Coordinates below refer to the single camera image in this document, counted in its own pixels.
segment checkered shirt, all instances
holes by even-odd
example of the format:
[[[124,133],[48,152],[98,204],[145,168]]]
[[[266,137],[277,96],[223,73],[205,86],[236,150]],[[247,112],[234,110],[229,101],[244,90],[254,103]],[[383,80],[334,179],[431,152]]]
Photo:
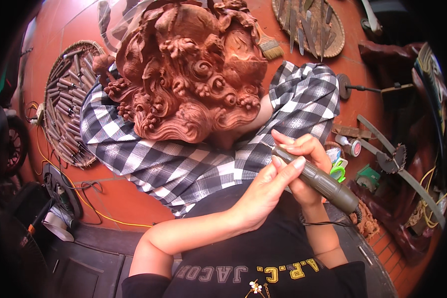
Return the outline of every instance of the checkered shirt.
[[[139,191],[149,194],[177,217],[202,198],[229,186],[252,180],[271,160],[276,129],[293,139],[312,134],[322,143],[333,118],[339,115],[338,81],[324,64],[297,67],[288,61],[270,83],[273,114],[247,142],[231,152],[208,144],[183,141],[151,141],[134,132],[134,123],[118,116],[100,84],[88,93],[81,110],[81,136],[88,149],[111,171],[125,176]]]

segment yellow cable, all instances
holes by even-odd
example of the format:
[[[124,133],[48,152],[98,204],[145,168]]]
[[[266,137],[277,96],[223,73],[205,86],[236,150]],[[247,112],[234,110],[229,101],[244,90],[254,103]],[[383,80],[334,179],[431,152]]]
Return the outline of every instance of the yellow cable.
[[[60,171],[60,169],[58,169],[58,168],[57,168],[57,167],[56,167],[50,160],[48,160],[48,158],[46,158],[46,157],[42,154],[41,149],[40,149],[40,146],[39,146],[39,143],[38,143],[38,127],[37,127],[37,147],[38,147],[38,151],[40,152],[41,156],[43,157],[42,165],[43,165],[43,162],[44,162],[44,161],[47,161],[47,162],[49,162],[49,164],[51,164],[56,170]],[[65,177],[70,181],[70,183],[72,184],[72,187],[76,187],[76,186],[74,185],[73,181],[72,181],[72,180],[71,180],[71,179],[70,179],[64,172],[62,172],[62,173],[63,173],[63,175],[65,175]],[[88,202],[86,202],[86,201],[81,197],[81,195],[79,194],[79,192],[77,191],[77,189],[74,189],[74,191],[76,192],[76,194],[78,195],[78,197],[81,199],[81,201],[84,203],[84,205],[88,206],[88,207],[91,208],[91,209],[94,209],[93,207],[91,207],[91,206],[88,204]],[[109,220],[111,220],[111,221],[113,221],[113,222],[116,222],[116,223],[125,224],[125,225],[133,225],[133,226],[152,227],[152,225],[148,225],[148,224],[125,223],[125,222],[122,222],[122,221],[119,221],[119,220],[116,220],[116,219],[109,218],[109,217],[105,216],[103,213],[97,211],[96,209],[94,209],[94,211],[96,211],[96,213],[98,213],[98,214],[101,215],[102,217],[104,217],[104,218],[106,218],[106,219],[109,219]]]
[[[423,177],[422,177],[422,179],[420,180],[420,185],[422,185],[422,182],[424,181],[424,179],[427,177],[427,175],[429,175],[430,174],[430,177],[429,177],[429,182],[427,183],[427,185],[426,185],[426,187],[425,187],[425,191],[426,192],[429,192],[429,188],[430,188],[430,183],[432,182],[432,177],[434,176],[434,170],[435,170],[435,166],[432,168],[432,169],[430,169]],[[445,193],[435,204],[436,205],[439,205],[439,203],[445,198],[447,196],[447,193]],[[427,207],[427,203],[424,201],[424,200],[422,200],[421,199],[421,202],[422,202],[422,213],[423,213],[423,215],[424,215],[424,219],[425,219],[425,221],[426,221],[426,224],[427,224],[427,226],[429,227],[429,228],[435,228],[439,223],[434,223],[433,221],[431,221],[430,219],[432,218],[432,214],[433,214],[433,211],[431,211],[430,212],[430,215],[429,216],[427,216],[427,213],[426,213],[426,207]]]

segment paintbrush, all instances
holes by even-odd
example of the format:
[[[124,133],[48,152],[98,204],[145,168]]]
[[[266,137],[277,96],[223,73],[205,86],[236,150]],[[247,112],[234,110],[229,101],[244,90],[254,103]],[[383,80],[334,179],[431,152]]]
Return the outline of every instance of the paintbrush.
[[[265,56],[268,60],[283,56],[285,52],[283,52],[283,49],[280,47],[276,39],[266,35],[257,22],[255,22],[255,25],[258,34],[260,35],[260,40],[256,43],[256,45],[262,51],[263,56]]]

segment rotary tool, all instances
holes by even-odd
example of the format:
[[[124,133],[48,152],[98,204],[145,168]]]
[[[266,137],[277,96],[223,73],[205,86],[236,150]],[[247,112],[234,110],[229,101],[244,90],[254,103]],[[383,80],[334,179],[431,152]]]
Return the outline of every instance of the rotary tool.
[[[298,156],[288,153],[279,145],[272,147],[262,141],[261,143],[270,147],[272,154],[283,159],[287,164],[298,158]],[[358,205],[359,200],[346,185],[337,182],[333,177],[308,160],[299,178],[347,215],[355,213],[358,223],[361,222],[362,213]]]

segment fingernail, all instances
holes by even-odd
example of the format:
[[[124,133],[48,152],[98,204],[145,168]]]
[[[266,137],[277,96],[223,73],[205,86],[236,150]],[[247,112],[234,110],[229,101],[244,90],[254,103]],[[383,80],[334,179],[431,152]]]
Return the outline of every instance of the fingernail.
[[[281,144],[280,147],[286,150],[292,150],[295,149],[295,145],[288,145],[288,144]]]
[[[306,164],[306,158],[304,158],[303,156],[299,156],[298,158],[296,158],[293,161],[293,166],[297,169],[297,170],[303,170],[304,168],[304,164]]]
[[[274,166],[277,168],[280,167],[280,165],[282,165],[280,159],[274,155],[272,155],[272,161],[273,161]]]

